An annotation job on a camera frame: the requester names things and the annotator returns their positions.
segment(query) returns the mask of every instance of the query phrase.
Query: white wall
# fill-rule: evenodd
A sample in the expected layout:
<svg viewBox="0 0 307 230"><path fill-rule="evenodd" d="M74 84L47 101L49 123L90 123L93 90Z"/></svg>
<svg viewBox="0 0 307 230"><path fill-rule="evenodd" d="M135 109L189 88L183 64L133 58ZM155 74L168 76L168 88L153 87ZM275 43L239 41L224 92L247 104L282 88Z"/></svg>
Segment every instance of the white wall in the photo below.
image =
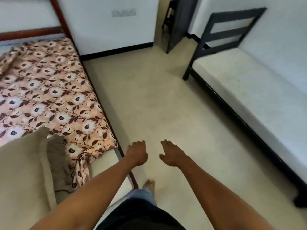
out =
<svg viewBox="0 0 307 230"><path fill-rule="evenodd" d="M159 0L58 0L81 55L153 42ZM136 8L114 17L113 9ZM0 32L59 26L48 0L0 0Z"/></svg>
<svg viewBox="0 0 307 230"><path fill-rule="evenodd" d="M198 37L212 12L266 6L240 48L307 94L307 0L200 0L199 5L189 29Z"/></svg>

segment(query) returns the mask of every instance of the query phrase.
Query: bed frame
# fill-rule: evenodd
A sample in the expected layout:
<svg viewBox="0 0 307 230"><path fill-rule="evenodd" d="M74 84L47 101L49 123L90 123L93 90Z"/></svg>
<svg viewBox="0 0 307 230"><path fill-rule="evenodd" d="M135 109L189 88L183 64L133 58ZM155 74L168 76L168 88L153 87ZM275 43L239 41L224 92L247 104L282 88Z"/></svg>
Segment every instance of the bed frame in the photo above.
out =
<svg viewBox="0 0 307 230"><path fill-rule="evenodd" d="M183 76L187 80L191 75L206 93L220 106L220 108L248 135L271 162L281 170L286 177L298 188L298 195L294 198L296 207L307 207L307 184L281 159L279 156L240 118L240 116L214 91L213 88L192 68L193 62L200 57L214 54L223 50L238 47L244 37L255 25L258 19L266 11L266 8L257 8L243 11L212 13L200 42L192 56L188 68ZM215 23L254 18L246 27L236 28L217 33L211 33ZM213 40L242 35L238 41L226 43L220 46L204 49L205 43Z"/></svg>
<svg viewBox="0 0 307 230"><path fill-rule="evenodd" d="M61 26L47 27L47 28L40 28L40 29L31 29L31 30L23 30L23 31L4 32L4 33L0 33L0 41L14 40L14 39L23 39L23 38L30 38L30 37L39 37L39 36L53 35L53 34L65 34L65 36L67 38L69 38L73 42L73 44L75 46L75 49L76 49L76 51L77 51L77 53L78 53L78 55L80 57L80 54L79 54L78 49L77 49L77 47L75 45L75 42L73 41L72 35L70 33L70 30L68 28L68 25L66 23L66 20L64 18L64 15L62 13L62 10L61 10L61 8L59 6L58 1L57 0L49 0L49 1L52 4L52 7L53 7L53 9L54 9L54 11L56 13L56 16L57 16ZM87 77L88 77L88 79L90 81L90 84L91 84L91 86L92 86L92 88L94 90L94 93L97 96L97 92L95 90L95 87L94 87L94 85L93 85L93 83L92 83L92 81L90 79L90 76L87 73L87 70L86 70L82 60L80 60L80 62L81 62L81 65L83 66L84 71L85 71L85 73L86 73L86 75L87 75ZM102 110L104 111L103 106L102 106L98 96L97 96L97 100L98 100ZM110 124L109 119L108 119L105 111L104 111L104 114L105 114L106 121L107 121L107 123L108 123L108 125L109 125L109 127L110 127L110 129L111 129L111 131L113 133L113 136L114 136L114 138L117 141L118 150L120 152L120 155L123 158L125 156L124 152L123 152L123 150L122 150L122 148L121 148L121 146L120 146L120 144L119 144L119 142L117 140L117 137L116 137L116 135L115 135L115 133L113 131L112 125ZM137 184L137 182L136 182L132 172L129 173L129 179L132 182L133 188L134 189L138 189L138 184Z"/></svg>

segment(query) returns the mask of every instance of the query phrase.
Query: person's left arm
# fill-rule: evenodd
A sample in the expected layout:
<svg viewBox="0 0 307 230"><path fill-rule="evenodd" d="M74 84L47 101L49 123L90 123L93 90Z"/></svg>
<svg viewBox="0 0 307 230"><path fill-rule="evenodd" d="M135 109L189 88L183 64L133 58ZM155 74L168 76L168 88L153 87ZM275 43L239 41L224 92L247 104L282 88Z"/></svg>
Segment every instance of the person's left arm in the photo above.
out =
<svg viewBox="0 0 307 230"><path fill-rule="evenodd" d="M123 159L71 194L30 230L92 230L129 172L147 158L145 141L133 142Z"/></svg>

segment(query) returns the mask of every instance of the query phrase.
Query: hand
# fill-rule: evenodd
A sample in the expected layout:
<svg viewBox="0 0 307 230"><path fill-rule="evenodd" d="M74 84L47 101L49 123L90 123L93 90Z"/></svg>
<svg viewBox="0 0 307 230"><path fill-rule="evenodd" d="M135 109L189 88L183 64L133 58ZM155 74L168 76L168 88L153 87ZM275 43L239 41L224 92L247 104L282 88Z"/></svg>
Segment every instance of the hand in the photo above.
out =
<svg viewBox="0 0 307 230"><path fill-rule="evenodd" d="M132 145L128 145L126 156L131 162L133 167L140 166L147 162L148 154L146 153L146 143L133 142Z"/></svg>
<svg viewBox="0 0 307 230"><path fill-rule="evenodd" d="M169 166L179 167L189 157L177 145L165 139L161 141L165 155L160 154L160 159Z"/></svg>

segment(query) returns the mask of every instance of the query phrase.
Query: jeans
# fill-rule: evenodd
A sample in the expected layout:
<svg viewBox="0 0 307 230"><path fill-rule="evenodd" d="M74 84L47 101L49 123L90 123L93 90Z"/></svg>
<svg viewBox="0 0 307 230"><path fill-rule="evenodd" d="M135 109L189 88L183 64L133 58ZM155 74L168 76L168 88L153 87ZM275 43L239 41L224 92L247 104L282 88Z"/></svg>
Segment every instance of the jeans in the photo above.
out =
<svg viewBox="0 0 307 230"><path fill-rule="evenodd" d="M148 187L144 187L143 189L134 190L127 197L127 199L130 199L130 198L141 198L141 199L144 199L150 202L152 205L157 206L157 203L154 199L154 194L151 192L151 190Z"/></svg>

